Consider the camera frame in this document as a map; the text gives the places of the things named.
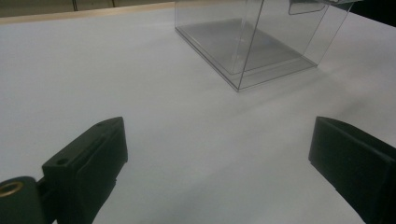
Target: gray wall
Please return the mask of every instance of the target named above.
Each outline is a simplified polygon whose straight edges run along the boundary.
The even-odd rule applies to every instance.
[[[116,7],[172,2],[173,0],[114,0]],[[76,0],[78,10],[113,7],[112,0]],[[73,11],[72,0],[0,0],[0,17]]]

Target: brass insert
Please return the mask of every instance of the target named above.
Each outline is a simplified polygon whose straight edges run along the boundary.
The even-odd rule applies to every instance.
[[[8,195],[11,195],[15,192],[18,192],[20,189],[22,189],[23,183],[20,181],[15,181],[11,182],[8,184],[5,184],[3,186],[0,186],[0,198],[6,197]]]

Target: transparent acrylic container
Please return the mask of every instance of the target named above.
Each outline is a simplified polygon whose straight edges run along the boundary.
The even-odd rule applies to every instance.
[[[315,67],[356,0],[176,0],[176,30],[236,90]]]

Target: hole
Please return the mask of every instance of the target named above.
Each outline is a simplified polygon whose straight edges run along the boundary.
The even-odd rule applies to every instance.
[[[0,198],[11,195],[22,189],[23,183],[20,181],[11,182],[6,185],[0,186]]]
[[[58,160],[57,162],[56,162],[56,164],[58,164],[58,165],[63,165],[63,164],[65,164],[65,163],[67,163],[69,160],[68,159],[61,159],[61,160]]]

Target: white table surface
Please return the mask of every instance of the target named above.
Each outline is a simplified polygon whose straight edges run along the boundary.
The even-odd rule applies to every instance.
[[[396,29],[350,14],[319,69],[236,93],[174,10],[0,26],[0,181],[123,116],[95,224],[363,223],[307,157],[316,116],[396,146]]]

